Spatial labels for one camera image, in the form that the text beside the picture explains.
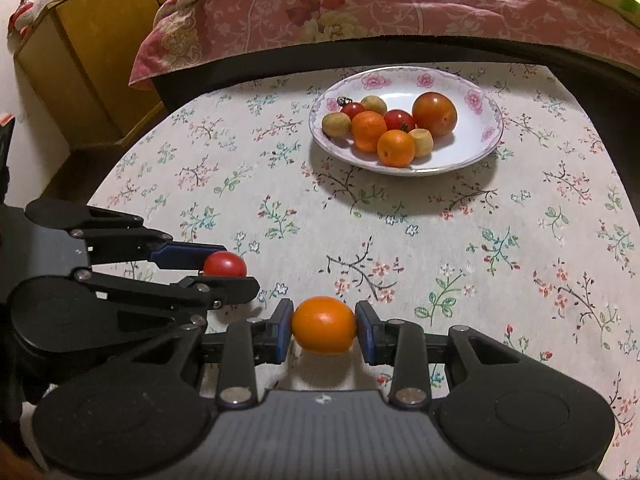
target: small yellow fruit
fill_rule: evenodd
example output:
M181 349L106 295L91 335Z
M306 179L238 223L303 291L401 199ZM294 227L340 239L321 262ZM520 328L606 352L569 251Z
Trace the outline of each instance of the small yellow fruit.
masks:
M414 140L415 156L425 156L431 153L433 149L433 137L429 130L416 128L415 130L411 130L409 135Z
M382 116L386 114L386 103L377 95L366 96L362 101L360 101L360 104L364 106L365 110L371 110L372 112Z
M332 112L322 118L322 131L328 137L345 137L351 131L351 119L342 112Z

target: floral tablecloth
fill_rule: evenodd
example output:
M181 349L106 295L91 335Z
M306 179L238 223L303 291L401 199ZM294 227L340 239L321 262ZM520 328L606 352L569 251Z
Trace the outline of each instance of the floral tablecloth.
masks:
M362 67L240 84L193 100L138 142L91 203L143 215L178 240L225 244L261 284L210 330L316 295L446 333L468 324L599 391L616 433L601 472L640 474L638 221L584 111L548 69L449 64L498 103L502 142L454 173L393 178L347 166L312 141L308 110ZM109 272L160 282L184 272L132 262ZM321 358L296 345L258 367L260 388L386 389L357 345ZM206 384L215 380L212 370ZM434 394L445 395L442 366Z

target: tomato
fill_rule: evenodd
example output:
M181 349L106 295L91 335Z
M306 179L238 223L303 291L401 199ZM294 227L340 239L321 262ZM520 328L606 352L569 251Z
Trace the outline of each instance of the tomato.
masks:
M202 268L205 276L246 276L246 263L237 254L217 251L207 256Z
M349 118L353 121L353 118L360 112L363 112L364 110L365 108L363 104L353 102L353 103L345 104L340 111L343 114L347 114Z
M415 128L414 118L404 110L389 110L385 123L387 130L402 130L406 134Z
M309 298L291 318L291 332L307 352L338 355L349 351L356 337L356 317L335 298Z
M429 130L433 137L448 135L458 122L458 112L451 100L437 92L427 92L418 97L412 108L415 123Z

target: red cherry tomato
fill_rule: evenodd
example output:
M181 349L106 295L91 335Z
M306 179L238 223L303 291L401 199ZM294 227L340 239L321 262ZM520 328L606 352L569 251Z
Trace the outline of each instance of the red cherry tomato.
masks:
M218 251L207 256L202 268L205 276L246 276L246 263L237 254Z
M347 114L349 118L353 121L353 118L364 111L364 106L361 103L347 103L340 110L343 114Z
M415 128L414 118L404 110L389 110L385 114L385 123L389 130L402 130L405 133Z

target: plate of fruit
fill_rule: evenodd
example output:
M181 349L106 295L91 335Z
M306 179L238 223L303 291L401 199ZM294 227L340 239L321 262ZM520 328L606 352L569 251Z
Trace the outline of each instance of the plate of fruit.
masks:
M471 81L420 66L374 68L331 86L314 102L316 142L376 173L421 176L464 168L502 136L498 105Z

